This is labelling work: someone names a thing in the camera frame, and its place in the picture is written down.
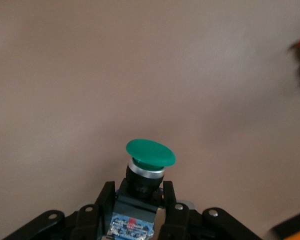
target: silver screw head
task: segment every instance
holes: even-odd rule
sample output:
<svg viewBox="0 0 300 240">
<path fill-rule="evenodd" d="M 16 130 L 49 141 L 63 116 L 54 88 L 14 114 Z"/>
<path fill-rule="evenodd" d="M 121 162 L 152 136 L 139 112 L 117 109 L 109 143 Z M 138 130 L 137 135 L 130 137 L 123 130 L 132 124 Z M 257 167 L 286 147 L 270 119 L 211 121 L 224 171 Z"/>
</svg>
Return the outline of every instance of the silver screw head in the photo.
<svg viewBox="0 0 300 240">
<path fill-rule="evenodd" d="M 177 209 L 177 210 L 182 210 L 182 209 L 184 209 L 184 206 L 182 206 L 182 204 L 180 204 L 180 203 L 177 203 L 177 204 L 174 206 L 174 208 Z"/>
<path fill-rule="evenodd" d="M 218 217 L 218 212 L 214 209 L 209 210 L 209 215 L 212 217 Z"/>
</svg>

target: green button cap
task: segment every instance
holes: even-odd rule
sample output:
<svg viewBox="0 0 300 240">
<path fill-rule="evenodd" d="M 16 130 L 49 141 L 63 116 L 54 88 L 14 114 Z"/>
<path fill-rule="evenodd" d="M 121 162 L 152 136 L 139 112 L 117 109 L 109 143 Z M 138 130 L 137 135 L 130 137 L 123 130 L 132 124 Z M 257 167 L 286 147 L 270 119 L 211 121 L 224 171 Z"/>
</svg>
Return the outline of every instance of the green button cap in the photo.
<svg viewBox="0 0 300 240">
<path fill-rule="evenodd" d="M 158 170 L 176 162 L 175 154 L 166 146 L 147 139 L 134 139 L 126 145 L 134 163 L 145 170 Z"/>
</svg>

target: beige surface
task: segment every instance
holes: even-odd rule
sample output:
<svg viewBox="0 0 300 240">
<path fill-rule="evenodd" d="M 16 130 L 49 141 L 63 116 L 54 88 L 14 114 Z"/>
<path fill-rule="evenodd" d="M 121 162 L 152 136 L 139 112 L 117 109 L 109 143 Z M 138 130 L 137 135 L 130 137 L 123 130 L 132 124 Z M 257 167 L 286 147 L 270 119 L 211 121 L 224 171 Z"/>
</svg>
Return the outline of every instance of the beige surface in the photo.
<svg viewBox="0 0 300 240">
<path fill-rule="evenodd" d="M 300 0 L 0 1 L 0 238 L 169 146 L 179 199 L 263 236 L 300 212 Z"/>
</svg>

